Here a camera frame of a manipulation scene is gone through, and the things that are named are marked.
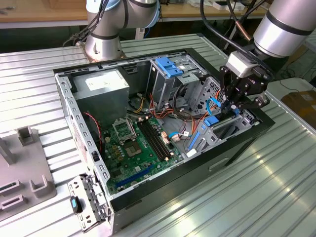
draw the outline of robotic arm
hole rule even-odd
[[[108,1],[97,27],[87,37],[86,54],[97,61],[120,58],[123,55],[119,32],[124,28],[152,27],[159,19],[158,0]],[[104,0],[87,0],[88,23],[95,20]]]
[[[86,54],[98,61],[112,60],[123,55],[119,32],[123,28],[147,28],[159,19],[158,0],[87,0],[88,21],[100,17],[85,43]],[[262,61],[268,57],[290,56],[316,28],[316,0],[275,0],[254,34],[254,44],[242,48],[225,38],[207,21],[201,0],[200,10],[206,27],[226,40],[237,51],[230,54],[220,68],[221,90],[224,92],[222,111],[261,108],[269,103],[264,91],[274,79],[274,73]],[[257,95],[253,101],[245,95]]]
[[[292,55],[316,28],[315,0],[275,0],[254,34],[254,45],[245,48],[260,60]],[[269,103],[264,91],[271,74],[245,54],[235,51],[220,68],[225,92],[222,110],[261,108]],[[253,101],[243,95],[258,95]]]

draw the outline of workbench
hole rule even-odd
[[[127,56],[185,47],[194,48],[217,69],[227,60],[196,34],[122,42]],[[104,224],[83,235],[73,214],[66,183],[85,169],[52,72],[87,62],[80,47],[0,55],[1,136],[25,125],[38,129],[58,192],[0,222],[2,237],[108,236]],[[114,236],[315,236],[315,130],[273,94],[267,95],[274,100],[263,111],[276,123],[237,162]]]
[[[304,45],[311,51],[316,52],[316,30],[305,40]]]
[[[8,10],[8,15],[0,14],[0,29],[79,26],[87,25],[86,9],[51,9],[48,0],[1,0],[0,8],[14,6]],[[240,18],[245,11],[236,11]],[[187,3],[161,5],[161,21],[199,21],[199,8]],[[266,10],[258,8],[248,18],[263,18]],[[230,13],[226,10],[217,10],[211,6],[205,7],[205,16],[208,20],[229,19]]]

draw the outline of green motherboard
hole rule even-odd
[[[167,149],[170,154],[169,158],[161,158],[156,146],[159,141],[156,140],[153,143],[152,138],[160,139],[160,142],[162,142],[161,133],[163,129],[155,118],[146,121],[146,130],[140,122],[135,121],[131,124],[137,136],[133,139],[134,141],[126,140],[123,145],[119,143],[117,133],[113,127],[103,132],[106,141],[104,162],[111,176],[107,181],[107,186],[111,195],[183,160],[177,148],[171,143],[163,144],[164,149]],[[119,132],[128,134],[129,128],[124,128],[120,124]]]

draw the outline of aluminum table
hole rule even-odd
[[[217,69],[227,60],[195,34],[123,41],[122,47],[127,56],[192,47]],[[108,235],[105,225],[83,235],[73,214],[66,183],[84,166],[52,73],[87,62],[79,47],[0,55],[0,135],[25,125],[38,129],[58,192],[0,222],[1,237]],[[315,236],[315,131],[277,100],[263,110],[276,124],[237,162],[114,236]]]

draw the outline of orange wire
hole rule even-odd
[[[220,92],[221,92],[221,90],[218,90],[218,92],[216,93],[216,96],[215,96],[216,99],[218,99],[218,96],[219,96],[219,93],[220,93]],[[194,133],[194,132],[196,131],[196,129],[198,128],[199,123],[202,122],[202,121],[205,119],[205,117],[207,116],[207,114],[208,114],[208,112],[206,112],[206,113],[203,115],[203,117],[201,117],[201,118],[199,119],[199,121],[197,122],[197,126],[196,126],[196,127],[194,126],[193,133]]]
[[[149,108],[151,109],[151,108],[154,108],[154,98],[153,98],[152,94],[150,94],[149,97],[150,97],[150,107]],[[152,115],[154,115],[154,117],[156,117],[157,119],[163,119],[164,117],[166,117],[168,114],[170,114],[172,112],[173,112],[173,109],[166,109],[160,113],[156,113],[155,110],[151,111],[150,113]]]

